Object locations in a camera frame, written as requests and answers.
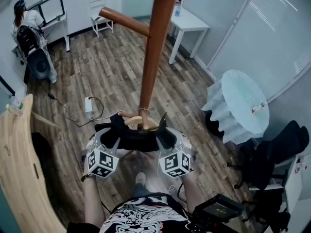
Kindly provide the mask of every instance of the fiducial marker cube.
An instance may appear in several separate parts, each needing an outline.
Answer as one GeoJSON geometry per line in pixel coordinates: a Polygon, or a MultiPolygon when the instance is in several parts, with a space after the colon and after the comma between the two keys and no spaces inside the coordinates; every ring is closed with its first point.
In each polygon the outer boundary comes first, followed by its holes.
{"type": "Polygon", "coordinates": [[[95,148],[90,154],[87,154],[88,173],[107,178],[117,168],[119,159],[113,155],[95,148]]]}
{"type": "Polygon", "coordinates": [[[162,171],[166,175],[176,178],[190,172],[190,158],[191,156],[189,154],[178,151],[160,158],[159,162],[162,171]]]}

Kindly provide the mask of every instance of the wooden curved panel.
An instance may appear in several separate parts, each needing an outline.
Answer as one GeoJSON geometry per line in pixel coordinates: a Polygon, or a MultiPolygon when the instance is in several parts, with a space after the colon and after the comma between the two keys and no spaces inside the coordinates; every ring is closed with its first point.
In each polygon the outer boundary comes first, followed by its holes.
{"type": "Polygon", "coordinates": [[[47,195],[45,180],[31,138],[33,96],[23,100],[24,113],[0,116],[0,183],[23,232],[64,233],[47,195]]]}

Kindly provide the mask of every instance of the person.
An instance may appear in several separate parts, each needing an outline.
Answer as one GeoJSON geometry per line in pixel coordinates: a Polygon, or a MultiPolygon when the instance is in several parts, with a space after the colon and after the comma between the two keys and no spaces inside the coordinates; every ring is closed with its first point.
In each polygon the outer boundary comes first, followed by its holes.
{"type": "MultiPolygon", "coordinates": [[[[87,174],[87,158],[84,175],[87,174]]],[[[188,212],[204,202],[194,172],[182,176],[188,212]]],[[[191,232],[193,225],[186,219],[180,203],[165,193],[151,193],[145,188],[146,175],[140,172],[132,197],[116,206],[106,219],[94,176],[84,180],[85,223],[69,223],[67,232],[88,233],[171,233],[191,232]]]]}
{"type": "MultiPolygon", "coordinates": [[[[36,10],[26,10],[26,3],[24,0],[19,0],[14,5],[14,15],[15,19],[13,22],[13,25],[11,27],[11,35],[16,41],[17,31],[18,28],[21,25],[26,25],[28,27],[33,27],[35,29],[41,29],[43,26],[43,18],[36,10]]],[[[50,64],[50,73],[49,73],[49,79],[51,83],[55,83],[57,80],[57,72],[54,68],[53,62],[51,60],[51,57],[48,52],[48,46],[47,46],[47,40],[45,39],[43,34],[39,35],[39,47],[43,49],[45,55],[47,56],[47,59],[50,64]]]]}

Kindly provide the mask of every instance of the white sneaker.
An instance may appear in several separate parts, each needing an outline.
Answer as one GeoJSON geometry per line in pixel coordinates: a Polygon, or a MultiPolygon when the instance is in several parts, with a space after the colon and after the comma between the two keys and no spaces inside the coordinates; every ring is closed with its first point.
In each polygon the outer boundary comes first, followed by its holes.
{"type": "Polygon", "coordinates": [[[49,79],[50,79],[51,83],[56,83],[57,75],[51,75],[51,76],[49,76],[49,79]]]}
{"type": "Polygon", "coordinates": [[[145,173],[140,172],[136,175],[135,184],[137,184],[137,183],[141,183],[142,185],[146,184],[146,174],[145,173]]]}

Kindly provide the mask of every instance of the white desk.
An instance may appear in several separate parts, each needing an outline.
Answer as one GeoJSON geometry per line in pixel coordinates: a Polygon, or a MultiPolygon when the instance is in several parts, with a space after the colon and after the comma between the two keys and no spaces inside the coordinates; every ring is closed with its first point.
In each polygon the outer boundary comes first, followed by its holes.
{"type": "MultiPolygon", "coordinates": [[[[299,199],[299,196],[302,190],[301,171],[297,173],[295,172],[297,160],[298,160],[298,157],[296,155],[292,160],[291,167],[288,171],[287,181],[284,187],[282,187],[281,184],[269,184],[267,185],[265,189],[265,190],[272,190],[272,189],[281,189],[281,188],[283,189],[284,188],[285,194],[286,194],[287,212],[290,214],[293,212],[294,207],[299,199]]],[[[287,163],[288,161],[285,161],[276,166],[283,166],[287,163]]],[[[249,190],[258,191],[259,189],[257,187],[251,186],[249,190]]]]}
{"type": "Polygon", "coordinates": [[[65,10],[65,14],[60,17],[59,21],[54,20],[53,22],[48,23],[47,25],[42,27],[42,30],[45,31],[46,29],[50,28],[51,26],[54,26],[57,23],[61,23],[65,42],[66,42],[66,50],[67,50],[67,52],[69,52],[70,51],[70,45],[69,45],[69,37],[67,36],[67,29],[66,29],[66,25],[65,25],[66,21],[67,21],[67,11],[65,10]]]}
{"type": "Polygon", "coordinates": [[[171,18],[173,28],[172,28],[172,31],[170,32],[170,36],[171,37],[173,36],[176,27],[179,29],[179,33],[178,33],[178,36],[177,36],[170,60],[169,60],[170,65],[174,63],[174,59],[176,57],[179,45],[181,43],[181,39],[184,36],[184,32],[202,31],[190,55],[190,58],[193,58],[207,30],[209,29],[209,26],[205,22],[197,18],[195,15],[191,14],[188,10],[181,8],[179,17],[175,16],[175,11],[176,11],[176,7],[174,8],[172,18],[171,18]]]}

